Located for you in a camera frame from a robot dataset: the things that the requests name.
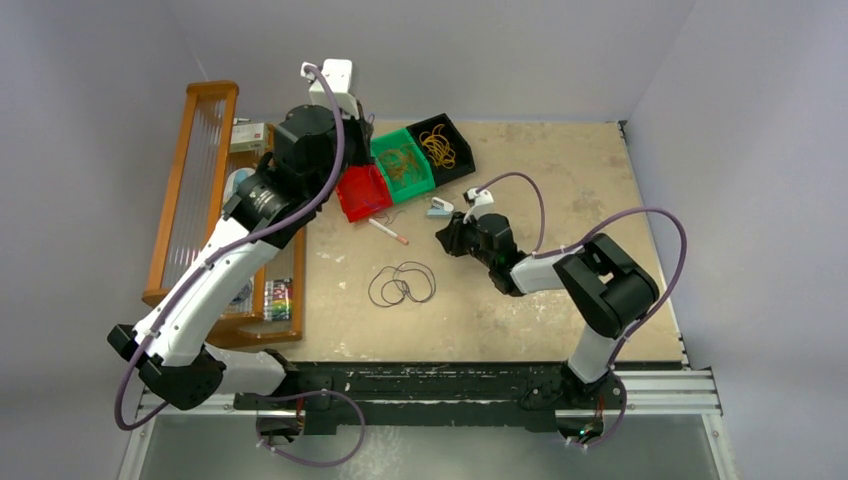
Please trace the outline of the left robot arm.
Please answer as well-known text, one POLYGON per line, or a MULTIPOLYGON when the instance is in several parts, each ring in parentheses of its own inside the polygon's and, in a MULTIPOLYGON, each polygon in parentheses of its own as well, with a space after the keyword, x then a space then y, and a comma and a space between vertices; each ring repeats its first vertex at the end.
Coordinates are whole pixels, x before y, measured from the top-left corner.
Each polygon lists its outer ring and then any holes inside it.
POLYGON ((167 404, 197 407, 214 394, 260 395, 272 408, 297 399, 298 382, 273 350, 215 347, 207 336, 237 294, 321 210, 340 176, 371 159, 372 126, 336 108, 304 105, 274 129, 273 148, 225 203, 213 233, 165 298, 108 343, 167 404))

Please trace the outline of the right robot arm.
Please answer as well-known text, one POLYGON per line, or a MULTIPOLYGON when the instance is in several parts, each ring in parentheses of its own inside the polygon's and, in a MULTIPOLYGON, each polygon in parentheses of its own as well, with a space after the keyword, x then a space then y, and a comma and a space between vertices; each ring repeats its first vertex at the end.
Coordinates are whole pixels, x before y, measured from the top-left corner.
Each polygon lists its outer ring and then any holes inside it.
POLYGON ((643 319, 660 297, 653 277, 604 233, 571 253, 536 258, 518 248, 506 216, 491 213, 465 220, 456 212, 435 238, 446 254, 471 256, 483 264, 504 295, 568 293, 585 322, 561 381, 564 399, 576 407, 599 396, 600 381, 610 372, 613 350, 625 329, 643 319))

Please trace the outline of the white stapler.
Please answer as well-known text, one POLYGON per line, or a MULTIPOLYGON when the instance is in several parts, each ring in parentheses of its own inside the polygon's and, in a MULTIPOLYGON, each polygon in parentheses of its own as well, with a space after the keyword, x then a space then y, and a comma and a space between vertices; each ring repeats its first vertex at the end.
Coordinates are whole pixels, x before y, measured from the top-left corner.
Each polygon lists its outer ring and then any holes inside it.
POLYGON ((451 202, 445 201, 439 197, 432 197, 430 206, 428 207, 425 217, 428 219, 446 219, 450 218, 455 211, 455 207, 451 202))

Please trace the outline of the small white red box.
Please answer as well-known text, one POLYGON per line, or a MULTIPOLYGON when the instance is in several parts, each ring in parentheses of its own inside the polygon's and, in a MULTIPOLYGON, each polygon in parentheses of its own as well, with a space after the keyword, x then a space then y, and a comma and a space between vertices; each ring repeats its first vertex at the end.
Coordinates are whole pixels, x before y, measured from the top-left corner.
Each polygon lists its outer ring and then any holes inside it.
POLYGON ((232 126, 229 153, 264 153, 270 143, 270 127, 264 122, 239 123, 232 126))

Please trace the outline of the red plastic bin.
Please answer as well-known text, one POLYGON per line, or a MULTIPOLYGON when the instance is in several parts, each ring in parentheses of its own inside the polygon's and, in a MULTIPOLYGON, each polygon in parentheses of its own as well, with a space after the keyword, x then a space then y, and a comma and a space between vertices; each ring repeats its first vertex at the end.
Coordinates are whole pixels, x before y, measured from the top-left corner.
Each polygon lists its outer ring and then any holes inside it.
POLYGON ((341 210, 350 223, 366 220, 393 205, 386 181, 376 165, 351 166, 336 187, 341 210))

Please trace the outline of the blue packaged item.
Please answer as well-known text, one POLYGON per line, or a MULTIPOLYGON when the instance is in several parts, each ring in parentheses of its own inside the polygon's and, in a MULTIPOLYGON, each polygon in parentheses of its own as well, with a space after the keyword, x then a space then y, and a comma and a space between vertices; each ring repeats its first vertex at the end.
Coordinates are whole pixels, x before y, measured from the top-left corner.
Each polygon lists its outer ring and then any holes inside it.
POLYGON ((260 180, 261 177, 256 175, 256 170, 252 167, 238 168, 231 172, 225 182, 222 206, 225 207, 232 198, 247 201, 260 180))

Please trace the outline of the black plastic bin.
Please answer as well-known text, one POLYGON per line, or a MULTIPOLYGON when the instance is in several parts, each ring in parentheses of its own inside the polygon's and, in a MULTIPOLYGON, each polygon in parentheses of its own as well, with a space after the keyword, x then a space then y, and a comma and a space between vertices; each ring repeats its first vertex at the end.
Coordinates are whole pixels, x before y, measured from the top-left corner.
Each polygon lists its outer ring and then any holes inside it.
POLYGON ((405 130, 423 153, 437 187, 476 172, 469 143, 446 113, 415 122, 405 130))

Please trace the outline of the green plastic bin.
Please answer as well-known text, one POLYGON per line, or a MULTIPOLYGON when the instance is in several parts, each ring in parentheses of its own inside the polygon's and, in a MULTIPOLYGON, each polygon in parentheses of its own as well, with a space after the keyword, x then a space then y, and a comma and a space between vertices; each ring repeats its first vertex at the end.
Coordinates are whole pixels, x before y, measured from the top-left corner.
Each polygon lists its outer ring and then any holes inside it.
POLYGON ((405 129, 373 138, 371 152, 394 204, 436 188, 428 162, 405 129))

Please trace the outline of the silver marker pink cap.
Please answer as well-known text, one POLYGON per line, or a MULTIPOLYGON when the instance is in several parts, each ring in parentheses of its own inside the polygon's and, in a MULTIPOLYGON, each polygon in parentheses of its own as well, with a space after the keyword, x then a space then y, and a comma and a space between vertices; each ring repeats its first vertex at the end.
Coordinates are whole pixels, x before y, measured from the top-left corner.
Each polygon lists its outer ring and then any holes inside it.
POLYGON ((403 237, 402 235, 399 235, 397 232, 390 229, 387 225, 377 221, 376 219, 369 218, 368 223, 371 226, 377 228, 379 231, 381 231, 384 234, 388 235, 389 237, 393 238, 397 242, 401 243, 402 245, 408 245, 409 244, 409 241, 405 237, 403 237))

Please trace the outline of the coloured marker set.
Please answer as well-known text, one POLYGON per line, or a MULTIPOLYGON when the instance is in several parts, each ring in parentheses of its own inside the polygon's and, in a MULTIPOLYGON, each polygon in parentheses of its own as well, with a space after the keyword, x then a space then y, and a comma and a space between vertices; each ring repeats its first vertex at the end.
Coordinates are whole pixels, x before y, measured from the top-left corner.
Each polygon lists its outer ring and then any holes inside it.
POLYGON ((263 314, 266 322, 289 321, 292 315, 291 278, 269 280, 264 286, 263 314))

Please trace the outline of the round blue patterned object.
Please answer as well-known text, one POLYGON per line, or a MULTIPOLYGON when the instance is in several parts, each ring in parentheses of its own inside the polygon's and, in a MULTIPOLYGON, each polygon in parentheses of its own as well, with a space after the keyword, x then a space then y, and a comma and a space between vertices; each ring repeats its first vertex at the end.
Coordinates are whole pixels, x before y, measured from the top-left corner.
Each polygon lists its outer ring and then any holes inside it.
POLYGON ((254 282, 248 281, 230 301, 227 314, 245 314, 253 309, 254 282))

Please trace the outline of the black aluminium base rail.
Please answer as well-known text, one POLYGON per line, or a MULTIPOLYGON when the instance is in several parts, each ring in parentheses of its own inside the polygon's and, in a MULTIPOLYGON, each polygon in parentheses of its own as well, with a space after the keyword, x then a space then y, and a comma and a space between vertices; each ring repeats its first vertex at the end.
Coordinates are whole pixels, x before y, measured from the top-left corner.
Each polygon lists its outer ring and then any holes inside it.
POLYGON ((561 362, 297 362, 277 400, 191 393, 193 414, 265 418, 265 429, 330 435, 340 426, 516 427, 596 439, 630 415, 721 413, 713 375, 674 362, 623 362, 592 387, 561 362))

